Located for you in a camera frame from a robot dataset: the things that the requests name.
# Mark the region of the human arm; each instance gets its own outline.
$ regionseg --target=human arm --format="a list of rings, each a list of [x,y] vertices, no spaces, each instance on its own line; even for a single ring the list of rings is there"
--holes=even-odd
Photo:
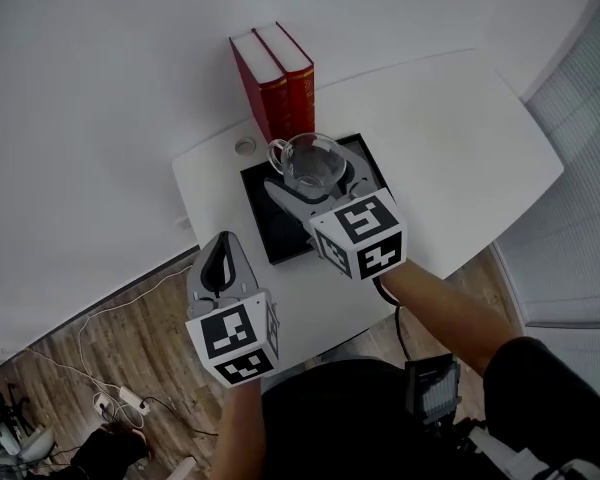
[[[498,349],[516,337],[491,308],[410,260],[381,276],[383,286],[451,352],[481,376]]]
[[[256,480],[265,454],[260,379],[227,391],[211,480]]]

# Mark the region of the wooden floor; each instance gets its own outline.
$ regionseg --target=wooden floor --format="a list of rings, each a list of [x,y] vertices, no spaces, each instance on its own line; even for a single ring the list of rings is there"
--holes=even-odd
[[[194,256],[151,276],[94,309],[91,314],[133,300],[165,276],[191,264]],[[185,277],[182,274],[167,279],[137,302],[93,319],[82,334],[84,356],[95,377],[118,386],[128,386],[143,397],[154,396],[169,404],[190,426],[214,432],[222,412],[223,389],[202,368],[185,329]],[[453,274],[450,281],[488,303],[494,310],[507,316],[514,314],[488,250]],[[33,348],[59,363],[81,369],[76,336],[85,320],[86,316],[63,326]],[[445,352],[404,309],[401,325],[412,358]],[[404,364],[393,318],[379,322],[346,346],[395,365]],[[319,360],[314,359],[308,365],[318,363]],[[54,427],[58,450],[82,444],[101,424],[92,405],[97,388],[89,379],[73,371],[24,352],[0,367],[0,390],[3,394],[8,382],[15,383],[23,395],[31,398],[30,418],[34,424]],[[460,394],[463,401],[458,418],[483,417],[482,381],[466,367],[462,370]],[[131,410],[129,416],[134,419],[136,414]],[[191,478],[208,478],[215,437],[192,433],[158,403],[152,403],[143,431],[154,458],[131,468],[127,478],[166,479],[175,466],[189,455],[199,464]],[[71,454],[67,454],[53,460],[64,464],[70,458]]]

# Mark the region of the glass mug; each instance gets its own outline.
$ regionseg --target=glass mug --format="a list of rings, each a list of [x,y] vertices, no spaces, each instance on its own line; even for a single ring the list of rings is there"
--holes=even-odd
[[[276,149],[280,150],[279,160]],[[267,157],[284,177],[285,185],[309,199],[330,193],[347,168],[342,146],[320,133],[302,133],[288,141],[273,140]]]

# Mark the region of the black tray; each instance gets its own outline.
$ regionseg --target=black tray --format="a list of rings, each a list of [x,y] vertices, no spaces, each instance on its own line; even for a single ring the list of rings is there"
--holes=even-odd
[[[371,166],[376,183],[381,187],[387,186],[359,133],[339,139],[338,142],[364,158]],[[241,174],[269,263],[277,265],[311,251],[311,246],[307,244],[309,234],[296,219],[273,202],[264,188],[265,178],[281,180],[282,176],[269,162],[254,165]]]

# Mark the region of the person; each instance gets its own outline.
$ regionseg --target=person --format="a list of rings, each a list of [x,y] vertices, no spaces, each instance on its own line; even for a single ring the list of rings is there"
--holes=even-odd
[[[381,282],[484,380],[489,434],[550,473],[574,459],[600,472],[600,396],[539,341],[411,261]],[[484,453],[425,433],[405,411],[404,371],[378,359],[331,362],[261,395],[227,391],[213,480],[506,478]]]

